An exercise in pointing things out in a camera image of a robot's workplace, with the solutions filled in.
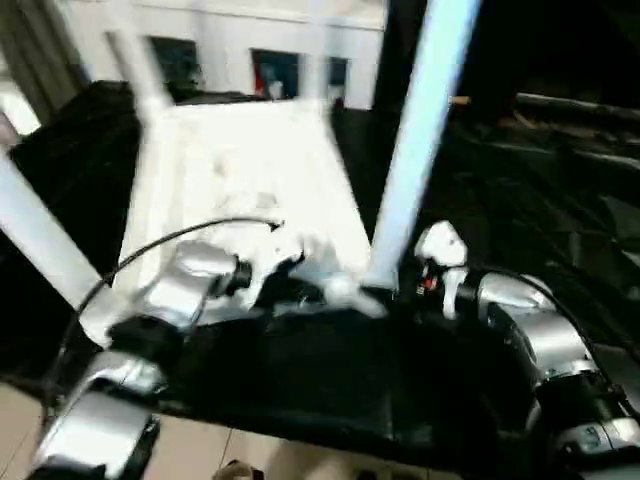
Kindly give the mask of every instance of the cylindrical joint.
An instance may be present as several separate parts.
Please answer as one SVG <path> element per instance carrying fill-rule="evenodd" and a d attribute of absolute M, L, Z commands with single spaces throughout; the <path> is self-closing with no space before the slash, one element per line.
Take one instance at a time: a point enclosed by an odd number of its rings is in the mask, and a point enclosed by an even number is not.
<path fill-rule="evenodd" d="M 34 469 L 86 472 L 104 468 L 108 480 L 141 478 L 158 428 L 146 409 L 89 392 L 51 426 L 36 452 Z"/>
<path fill-rule="evenodd" d="M 545 423 L 560 433 L 625 417 L 617 392 L 599 372 L 583 372 L 543 383 L 536 390 Z"/>
<path fill-rule="evenodd" d="M 207 298 L 226 293 L 237 265 L 237 257 L 221 248 L 201 241 L 182 242 L 164 269 L 142 289 L 134 307 L 141 315 L 188 333 Z"/>
<path fill-rule="evenodd" d="M 162 371 L 173 365 L 184 344 L 184 335 L 178 328 L 144 315 L 114 325 L 109 336 L 111 350 L 144 359 Z"/>

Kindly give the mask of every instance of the metal pole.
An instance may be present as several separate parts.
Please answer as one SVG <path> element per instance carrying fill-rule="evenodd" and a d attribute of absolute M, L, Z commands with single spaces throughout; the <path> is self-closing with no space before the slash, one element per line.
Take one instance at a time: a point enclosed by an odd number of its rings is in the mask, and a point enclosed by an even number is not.
<path fill-rule="evenodd" d="M 78 307 L 100 279 L 98 272 L 1 150 L 0 227 L 73 308 Z"/>
<path fill-rule="evenodd" d="M 306 55 L 302 69 L 302 96 L 306 99 L 321 100 L 326 97 L 329 79 L 327 0 L 308 0 L 309 15 L 306 25 Z"/>
<path fill-rule="evenodd" d="M 430 0 L 363 283 L 396 285 L 481 0 Z"/>
<path fill-rule="evenodd" d="M 173 105 L 164 88 L 160 66 L 151 53 L 146 39 L 142 39 L 135 26 L 131 0 L 107 0 L 106 14 L 115 27 L 116 42 L 126 73 L 131 78 L 136 110 L 140 120 L 150 123 L 165 109 Z"/>

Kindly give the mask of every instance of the wire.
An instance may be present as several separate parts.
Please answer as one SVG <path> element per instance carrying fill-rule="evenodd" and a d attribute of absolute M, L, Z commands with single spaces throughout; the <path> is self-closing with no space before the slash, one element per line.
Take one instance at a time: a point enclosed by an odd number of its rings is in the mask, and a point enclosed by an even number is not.
<path fill-rule="evenodd" d="M 536 233 L 539 235 L 539 238 L 541 238 L 544 241 L 544 243 L 547 245 L 549 253 L 553 254 L 555 259 L 558 261 L 559 267 L 563 268 L 570 275 L 572 275 L 576 282 L 582 284 L 583 287 L 587 290 L 593 290 L 594 285 L 598 286 L 601 291 L 605 289 L 606 290 L 611 289 L 606 282 L 603 282 L 598 278 L 593 277 L 592 275 L 589 275 L 588 273 L 583 272 L 579 268 L 575 267 L 572 264 L 572 262 L 566 258 L 564 252 L 562 252 L 562 250 L 556 245 L 556 243 L 551 238 L 549 238 L 548 232 L 546 232 L 542 227 L 540 227 L 531 218 L 530 214 L 523 211 L 514 202 L 507 203 L 505 205 L 508 205 L 509 208 L 511 208 L 512 210 L 515 209 L 518 216 L 523 221 L 526 222 L 527 226 L 531 227 L 536 231 Z M 516 272 L 510 272 L 510 273 L 513 275 L 517 275 Z M 628 299 L 621 297 L 620 301 L 621 303 L 625 303 L 628 306 L 630 311 L 635 311 L 635 307 L 630 304 Z M 607 332 L 609 333 L 609 335 L 613 337 L 615 341 L 618 342 L 618 344 L 626 350 L 626 352 L 638 364 L 638 366 L 640 366 L 640 351 L 638 350 L 634 342 L 627 338 L 628 335 L 626 335 L 626 332 L 624 330 L 621 330 L 621 327 L 616 325 L 616 323 L 617 321 L 615 316 L 602 317 L 602 325 L 607 329 Z"/>
<path fill-rule="evenodd" d="M 615 382 L 613 382 L 611 380 L 611 378 L 609 378 L 609 375 L 607 375 L 607 371 L 604 368 L 602 360 L 600 360 L 598 358 L 598 354 L 596 353 L 596 349 L 595 349 L 593 343 L 589 340 L 589 337 L 587 337 L 587 335 L 585 334 L 584 329 L 581 327 L 581 325 L 578 322 L 576 316 L 549 289 L 541 287 L 541 285 L 539 283 L 537 283 L 535 280 L 532 280 L 531 278 L 529 278 L 529 277 L 527 277 L 527 276 L 525 276 L 525 275 L 523 275 L 521 273 L 514 272 L 514 271 L 509 270 L 509 269 L 500 268 L 500 267 L 493 267 L 493 266 L 485 266 L 485 265 L 463 265 L 463 267 L 464 268 L 468 268 L 468 269 L 471 269 L 471 268 L 476 269 L 477 268 L 477 269 L 483 270 L 483 271 L 485 271 L 487 273 L 496 273 L 496 274 L 504 275 L 506 277 L 513 278 L 514 280 L 518 280 L 519 282 L 525 283 L 525 284 L 529 285 L 530 287 L 535 288 L 540 293 L 542 293 L 545 296 L 545 298 L 547 300 L 549 300 L 549 302 L 551 302 L 553 304 L 555 309 L 560 314 L 562 314 L 562 316 L 564 316 L 569 321 L 569 323 L 571 323 L 573 328 L 576 329 L 576 331 L 578 332 L 578 335 L 580 335 L 580 338 L 582 339 L 582 341 L 584 342 L 585 346 L 587 347 L 587 350 L 591 354 L 591 358 L 593 360 L 593 363 L 598 367 L 598 370 L 600 370 L 600 373 L 605 377 L 606 381 L 610 385 L 615 385 Z M 637 363 L 637 365 L 640 366 L 640 357 L 638 357 L 636 355 L 636 352 L 633 351 L 633 350 L 630 351 L 629 349 L 627 349 L 625 347 L 625 345 L 622 345 L 622 347 L 625 349 L 627 354 Z M 638 422 L 638 424 L 640 424 L 640 413 L 638 413 L 636 411 L 636 409 L 633 407 L 633 405 L 631 405 L 631 402 L 627 398 L 626 394 L 622 395 L 622 397 L 619 398 L 619 401 L 620 401 L 620 403 L 622 403 L 622 405 L 624 406 L 625 410 L 627 410 L 627 413 L 629 415 L 631 415 L 636 420 L 636 422 Z"/>
<path fill-rule="evenodd" d="M 63 358 L 67 353 L 69 340 L 71 339 L 71 336 L 74 333 L 75 329 L 80 324 L 80 316 L 89 306 L 91 301 L 96 297 L 96 295 L 98 295 L 98 293 L 100 293 L 100 291 L 104 287 L 106 287 L 115 278 L 115 276 L 118 273 L 120 273 L 122 270 L 127 268 L 129 265 L 135 262 L 138 258 L 142 257 L 149 250 L 152 250 L 160 245 L 163 245 L 167 242 L 170 242 L 171 240 L 174 240 L 178 237 L 181 237 L 191 232 L 203 230 L 205 228 L 213 227 L 217 225 L 223 225 L 227 223 L 240 223 L 240 222 L 261 223 L 264 225 L 268 225 L 271 228 L 271 231 L 274 231 L 282 226 L 281 223 L 265 220 L 263 218 L 247 216 L 247 217 L 231 217 L 231 218 L 222 218 L 217 220 L 209 220 L 207 222 L 199 223 L 191 227 L 183 228 L 182 230 L 177 230 L 157 240 L 154 240 L 153 242 L 145 245 L 144 247 L 139 248 L 132 254 L 128 255 L 124 260 L 118 263 L 118 265 L 113 270 L 111 270 L 104 277 L 102 277 L 91 288 L 91 290 L 89 290 L 84 300 L 80 302 L 80 305 L 78 305 L 77 310 L 72 315 L 71 320 L 69 321 L 67 328 L 65 329 L 64 335 L 62 337 L 62 342 L 60 345 L 60 349 L 58 350 L 58 354 L 56 355 L 56 358 L 53 361 L 53 365 L 51 369 L 43 379 L 43 383 L 44 383 L 44 394 L 43 394 L 44 398 L 43 398 L 43 407 L 42 407 L 43 409 L 42 427 L 43 428 L 46 426 L 48 419 L 52 418 L 53 416 L 52 407 L 54 402 L 52 398 L 53 397 L 52 391 L 57 386 L 57 382 L 60 377 L 60 373 L 62 371 Z"/>

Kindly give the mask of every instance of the black cloth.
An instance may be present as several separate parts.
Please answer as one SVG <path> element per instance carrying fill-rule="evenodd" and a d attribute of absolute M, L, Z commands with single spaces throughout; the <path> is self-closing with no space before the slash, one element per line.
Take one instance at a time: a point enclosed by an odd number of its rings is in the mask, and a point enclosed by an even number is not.
<path fill-rule="evenodd" d="M 428 3 L 388 2 L 377 111 L 404 104 Z M 638 108 L 639 12 L 629 0 L 483 0 L 458 95 L 485 121 L 511 111 L 517 92 Z"/>
<path fill-rule="evenodd" d="M 95 84 L 12 152 L 103 273 L 117 260 L 135 167 L 131 100 L 122 85 Z M 331 122 L 371 236 L 398 118 L 336 107 Z M 619 366 L 621 338 L 631 346 L 640 340 L 637 152 L 600 145 L 597 154 L 578 154 L 585 145 L 572 149 L 552 137 L 453 115 L 416 236 L 447 219 L 472 262 L 540 276 Z M 6 239 L 0 262 L 12 319 L 3 323 L 0 367 L 5 379 L 41 393 L 38 382 L 71 312 Z M 500 343 L 454 335 L 425 315 L 421 322 L 403 309 L 382 320 L 351 311 L 265 315 L 200 328 L 155 406 L 433 468 L 511 478 L 530 472 L 522 429 L 531 399 Z M 81 368 L 90 351 L 76 339 L 69 365 Z"/>

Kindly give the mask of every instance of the curtain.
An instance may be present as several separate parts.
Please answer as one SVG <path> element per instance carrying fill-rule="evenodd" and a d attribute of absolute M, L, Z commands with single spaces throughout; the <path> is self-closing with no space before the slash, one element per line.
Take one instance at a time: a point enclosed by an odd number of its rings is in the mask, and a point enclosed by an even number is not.
<path fill-rule="evenodd" d="M 88 83 L 57 1 L 0 1 L 0 47 L 41 123 Z"/>

